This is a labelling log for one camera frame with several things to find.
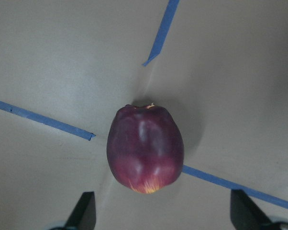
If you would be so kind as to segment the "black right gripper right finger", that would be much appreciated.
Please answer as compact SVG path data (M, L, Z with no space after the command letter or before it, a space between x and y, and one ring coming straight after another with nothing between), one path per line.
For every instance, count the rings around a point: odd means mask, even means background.
M276 230L270 218L243 190L231 190L230 220L236 230Z

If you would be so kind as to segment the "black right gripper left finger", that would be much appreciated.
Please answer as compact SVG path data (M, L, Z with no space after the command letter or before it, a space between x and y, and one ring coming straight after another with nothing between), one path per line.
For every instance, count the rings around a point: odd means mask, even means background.
M64 225L65 230L94 230L96 204L94 192L83 192Z

